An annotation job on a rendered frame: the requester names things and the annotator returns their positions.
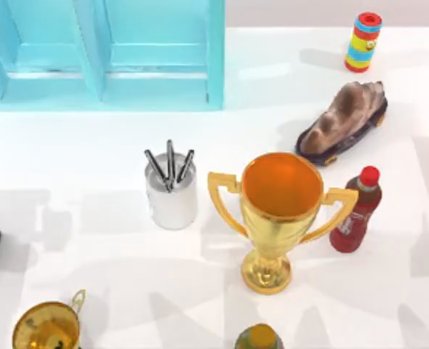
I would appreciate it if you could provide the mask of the black and silver pen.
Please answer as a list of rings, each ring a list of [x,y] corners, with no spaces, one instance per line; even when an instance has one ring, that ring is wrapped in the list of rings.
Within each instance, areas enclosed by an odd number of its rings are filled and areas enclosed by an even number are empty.
[[[167,177],[165,176],[163,170],[159,166],[159,163],[156,161],[156,158],[153,156],[153,154],[151,153],[151,151],[149,149],[144,150],[144,154],[145,154],[145,156],[146,156],[146,158],[148,160],[148,163],[152,167],[153,171],[156,173],[157,178],[160,179],[161,183],[166,188],[166,191],[168,193],[171,193],[172,192],[172,188],[171,188],[171,185],[169,183],[169,180],[167,179]]]
[[[172,191],[175,182],[175,155],[172,140],[167,140],[167,185]]]
[[[180,171],[178,172],[178,175],[177,175],[177,184],[181,183],[185,179],[185,177],[186,177],[186,175],[188,173],[188,170],[191,167],[192,160],[193,160],[193,157],[194,157],[194,153],[195,153],[194,149],[190,149],[188,151],[188,153],[187,153],[187,155],[186,155],[186,157],[184,159],[183,165],[180,168]]]

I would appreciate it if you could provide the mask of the white pen cup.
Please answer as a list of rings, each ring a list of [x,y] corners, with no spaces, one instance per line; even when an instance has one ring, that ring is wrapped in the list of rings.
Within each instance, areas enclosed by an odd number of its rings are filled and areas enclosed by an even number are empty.
[[[160,153],[154,156],[145,150],[148,159],[153,158],[160,170],[154,169],[151,163],[145,167],[146,193],[153,221],[167,230],[179,230],[189,226],[198,213],[196,190],[196,166],[193,162],[187,166],[184,178],[175,181],[168,191],[162,177],[166,175],[167,155]]]

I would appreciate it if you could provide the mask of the large gold trophy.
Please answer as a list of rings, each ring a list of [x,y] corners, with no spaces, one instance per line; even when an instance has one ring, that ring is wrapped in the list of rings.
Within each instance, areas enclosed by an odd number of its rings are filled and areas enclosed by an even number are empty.
[[[292,278],[287,253],[335,229],[358,201],[357,190],[324,190],[317,168],[288,152],[258,156],[240,179],[210,172],[207,182],[218,214],[252,242],[241,275],[259,294],[285,289]]]

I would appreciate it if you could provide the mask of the red bottle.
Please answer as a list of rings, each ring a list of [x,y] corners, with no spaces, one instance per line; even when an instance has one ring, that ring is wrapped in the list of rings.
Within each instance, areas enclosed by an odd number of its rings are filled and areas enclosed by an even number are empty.
[[[379,178],[379,170],[367,166],[347,182],[346,189],[358,191],[358,201],[353,211],[329,234],[330,243],[337,251],[351,253],[361,245],[368,221],[382,198]]]

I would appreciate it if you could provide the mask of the green bottle with yellow cap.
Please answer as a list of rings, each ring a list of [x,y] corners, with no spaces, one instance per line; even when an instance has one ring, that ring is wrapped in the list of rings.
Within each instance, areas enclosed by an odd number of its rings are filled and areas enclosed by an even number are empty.
[[[237,337],[233,349],[285,349],[282,339],[267,324],[255,324]]]

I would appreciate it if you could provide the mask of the light blue rack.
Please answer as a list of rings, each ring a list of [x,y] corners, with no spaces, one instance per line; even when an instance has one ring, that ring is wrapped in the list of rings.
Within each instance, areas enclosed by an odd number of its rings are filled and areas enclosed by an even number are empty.
[[[0,111],[223,106],[225,0],[0,0]]]

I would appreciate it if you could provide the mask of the stack of coloured rings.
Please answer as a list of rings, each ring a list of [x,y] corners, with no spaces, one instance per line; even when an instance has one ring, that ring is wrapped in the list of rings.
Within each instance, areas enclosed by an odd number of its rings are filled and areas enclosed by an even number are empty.
[[[368,70],[382,28],[382,18],[374,12],[362,12],[354,22],[345,67],[354,73]]]

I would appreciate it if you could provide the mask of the small gold trophy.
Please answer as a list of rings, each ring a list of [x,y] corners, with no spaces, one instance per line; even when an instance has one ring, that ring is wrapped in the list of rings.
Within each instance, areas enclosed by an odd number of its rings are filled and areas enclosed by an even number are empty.
[[[86,299],[80,289],[66,304],[41,302],[28,309],[12,333],[12,349],[81,349],[79,312]]]

